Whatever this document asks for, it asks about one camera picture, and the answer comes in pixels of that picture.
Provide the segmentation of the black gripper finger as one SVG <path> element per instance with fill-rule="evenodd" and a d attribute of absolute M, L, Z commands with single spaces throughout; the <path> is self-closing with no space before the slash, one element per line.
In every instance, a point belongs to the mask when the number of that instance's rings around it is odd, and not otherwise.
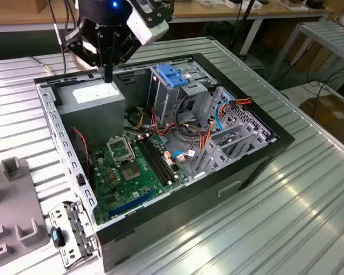
<path fill-rule="evenodd" d="M 114 34 L 111 46 L 110 64 L 107 68 L 107 83 L 112 82 L 114 66 L 128 61 L 140 46 L 140 41 L 132 32 L 117 32 Z"/>
<path fill-rule="evenodd" d="M 91 67 L 97 67 L 105 83 L 108 83 L 108 63 L 103 61 L 100 50 L 93 46 L 94 50 L 89 50 L 85 44 L 89 44 L 85 40 L 79 28 L 75 28 L 65 37 L 67 49 L 75 56 L 81 59 L 84 63 Z"/>

